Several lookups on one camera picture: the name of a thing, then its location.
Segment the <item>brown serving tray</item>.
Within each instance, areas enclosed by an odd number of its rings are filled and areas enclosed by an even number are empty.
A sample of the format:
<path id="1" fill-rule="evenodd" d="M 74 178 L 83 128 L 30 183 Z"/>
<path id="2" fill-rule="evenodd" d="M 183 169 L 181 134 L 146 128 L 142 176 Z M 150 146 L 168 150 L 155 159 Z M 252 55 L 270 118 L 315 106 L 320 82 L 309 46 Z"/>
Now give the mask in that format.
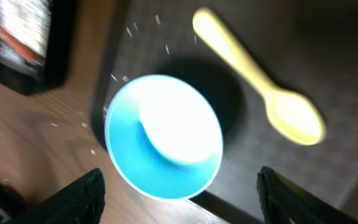
<path id="1" fill-rule="evenodd" d="M 261 97 L 195 35 L 201 7 L 227 23 L 274 81 L 317 106 L 324 141 L 299 146 L 271 127 Z M 118 1 L 91 109 L 99 143 L 114 95 L 150 73 L 197 87 L 223 128 L 221 170 L 193 203 L 230 223 L 262 223 L 256 178 L 270 166 L 358 218 L 358 1 Z"/>

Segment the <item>black rectangular tray bin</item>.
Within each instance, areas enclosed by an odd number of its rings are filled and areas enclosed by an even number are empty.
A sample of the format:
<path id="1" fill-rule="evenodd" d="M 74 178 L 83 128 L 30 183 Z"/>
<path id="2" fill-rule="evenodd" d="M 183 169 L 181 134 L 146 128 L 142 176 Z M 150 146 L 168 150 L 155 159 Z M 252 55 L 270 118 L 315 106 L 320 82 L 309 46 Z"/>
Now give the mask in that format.
<path id="1" fill-rule="evenodd" d="M 0 0 L 0 84 L 33 95 L 67 79 L 77 0 Z"/>

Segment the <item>light blue rice bowl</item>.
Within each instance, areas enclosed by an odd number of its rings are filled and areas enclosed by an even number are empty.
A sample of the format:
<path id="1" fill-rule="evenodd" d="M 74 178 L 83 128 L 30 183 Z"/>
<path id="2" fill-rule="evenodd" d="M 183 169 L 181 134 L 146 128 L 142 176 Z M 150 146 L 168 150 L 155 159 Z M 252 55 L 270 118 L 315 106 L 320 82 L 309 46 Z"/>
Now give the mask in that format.
<path id="1" fill-rule="evenodd" d="M 158 200 L 199 195 L 223 159 L 223 132 L 206 98 L 167 75 L 125 84 L 105 120 L 109 156 L 136 191 Z"/>

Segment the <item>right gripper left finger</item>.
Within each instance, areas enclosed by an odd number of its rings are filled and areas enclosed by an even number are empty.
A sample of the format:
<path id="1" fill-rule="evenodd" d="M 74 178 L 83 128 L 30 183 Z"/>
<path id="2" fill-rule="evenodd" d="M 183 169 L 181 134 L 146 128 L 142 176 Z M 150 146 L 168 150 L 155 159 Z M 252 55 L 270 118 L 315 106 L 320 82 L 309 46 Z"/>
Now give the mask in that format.
<path id="1" fill-rule="evenodd" d="M 8 224 L 99 224 L 105 206 L 105 183 L 95 168 Z"/>

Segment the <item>orange carrot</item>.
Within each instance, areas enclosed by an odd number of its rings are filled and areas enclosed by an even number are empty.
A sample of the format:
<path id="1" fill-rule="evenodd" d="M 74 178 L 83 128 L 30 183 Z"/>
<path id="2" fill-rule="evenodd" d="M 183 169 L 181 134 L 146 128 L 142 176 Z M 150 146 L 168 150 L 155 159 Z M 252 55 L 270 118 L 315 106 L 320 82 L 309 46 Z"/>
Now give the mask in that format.
<path id="1" fill-rule="evenodd" d="M 13 35 L 0 25 L 0 38 L 10 45 L 20 56 L 24 57 L 28 61 L 36 61 L 38 54 L 33 51 L 30 47 L 23 44 Z"/>

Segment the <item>yellow plastic spoon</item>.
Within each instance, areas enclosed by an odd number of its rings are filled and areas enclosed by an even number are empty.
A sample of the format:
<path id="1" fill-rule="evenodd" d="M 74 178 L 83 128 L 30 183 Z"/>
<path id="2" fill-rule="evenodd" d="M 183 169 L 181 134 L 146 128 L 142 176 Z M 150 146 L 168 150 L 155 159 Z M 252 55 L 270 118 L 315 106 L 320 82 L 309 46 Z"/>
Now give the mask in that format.
<path id="1" fill-rule="evenodd" d="M 325 138 L 326 125 L 314 104 L 304 95 L 276 85 L 216 13 L 199 8 L 192 23 L 196 35 L 261 96 L 268 121 L 282 136 L 304 146 Z"/>

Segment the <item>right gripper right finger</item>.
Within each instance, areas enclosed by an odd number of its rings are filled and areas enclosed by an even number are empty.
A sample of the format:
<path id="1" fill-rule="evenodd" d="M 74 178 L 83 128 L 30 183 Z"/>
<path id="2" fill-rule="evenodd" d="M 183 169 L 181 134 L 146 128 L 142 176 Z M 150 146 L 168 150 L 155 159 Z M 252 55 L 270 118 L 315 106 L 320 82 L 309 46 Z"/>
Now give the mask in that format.
<path id="1" fill-rule="evenodd" d="M 268 166 L 257 174 L 257 191 L 267 224 L 358 224 Z"/>

